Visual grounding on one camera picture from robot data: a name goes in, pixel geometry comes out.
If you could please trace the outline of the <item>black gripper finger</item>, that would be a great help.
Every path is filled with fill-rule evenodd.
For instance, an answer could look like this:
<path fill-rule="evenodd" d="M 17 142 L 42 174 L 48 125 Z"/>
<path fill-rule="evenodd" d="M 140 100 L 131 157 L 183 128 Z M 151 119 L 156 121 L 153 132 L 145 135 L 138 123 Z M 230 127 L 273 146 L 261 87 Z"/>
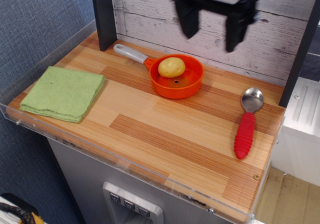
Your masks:
<path fill-rule="evenodd" d="M 237 13 L 232 12 L 227 16 L 226 20 L 226 51 L 231 53 L 236 46 L 241 43 L 249 25 L 257 22 L 259 19 L 259 12 Z"/>
<path fill-rule="evenodd" d="M 175 9 L 184 35 L 190 39 L 199 30 L 199 7 L 194 0 L 175 0 Z"/>

